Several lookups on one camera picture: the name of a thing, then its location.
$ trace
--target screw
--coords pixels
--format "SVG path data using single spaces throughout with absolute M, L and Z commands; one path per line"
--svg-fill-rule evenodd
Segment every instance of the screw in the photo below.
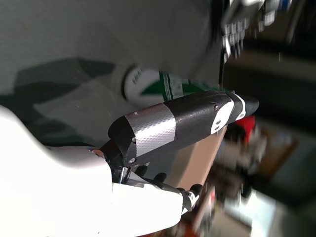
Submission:
M 136 159 L 135 159 L 135 158 L 132 158 L 132 159 L 130 159 L 130 160 L 128 161 L 128 163 L 129 163 L 129 164 L 133 164 L 135 161 L 136 161 Z

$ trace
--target red object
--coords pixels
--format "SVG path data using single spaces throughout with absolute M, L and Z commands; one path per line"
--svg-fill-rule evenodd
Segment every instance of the red object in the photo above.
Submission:
M 235 121 L 235 123 L 245 130 L 245 133 L 246 133 L 245 142 L 248 143 L 250 139 L 250 135 L 256 125 L 255 116 L 248 116 L 248 117 L 242 118 L 240 120 Z

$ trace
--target cardboard box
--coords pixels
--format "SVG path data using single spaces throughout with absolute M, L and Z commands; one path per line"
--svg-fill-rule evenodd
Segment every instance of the cardboard box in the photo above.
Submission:
M 172 164 L 165 183 L 189 190 L 193 184 L 204 184 L 224 138 L 224 127 L 216 134 L 181 149 Z

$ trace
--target robotic hand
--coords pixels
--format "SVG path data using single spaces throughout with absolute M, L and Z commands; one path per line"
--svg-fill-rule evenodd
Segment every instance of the robotic hand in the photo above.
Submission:
M 221 91 L 181 97 L 117 119 L 100 149 L 45 147 L 0 106 L 0 236 L 140 236 L 177 224 L 201 185 L 144 178 L 144 165 L 258 105 Z

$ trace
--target silver tape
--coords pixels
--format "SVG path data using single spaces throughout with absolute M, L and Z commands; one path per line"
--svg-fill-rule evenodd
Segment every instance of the silver tape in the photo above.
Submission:
M 163 103 L 125 117 L 135 133 L 137 157 L 174 141 L 176 119 Z

